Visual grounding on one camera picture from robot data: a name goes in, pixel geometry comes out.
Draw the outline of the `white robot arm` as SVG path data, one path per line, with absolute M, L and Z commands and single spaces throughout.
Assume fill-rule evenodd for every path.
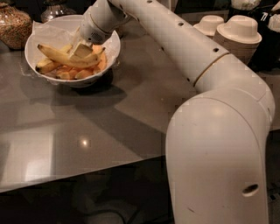
M 80 36 L 104 43 L 134 18 L 198 91 L 172 116 L 165 156 L 175 224 L 269 224 L 265 148 L 269 86 L 158 0 L 96 0 Z

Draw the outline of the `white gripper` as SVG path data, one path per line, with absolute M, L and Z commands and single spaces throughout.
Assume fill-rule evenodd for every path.
M 70 58 L 85 58 L 92 52 L 92 44 L 101 45 L 112 35 L 109 20 L 112 16 L 107 5 L 90 6 L 83 14 L 80 28 L 73 34 Z

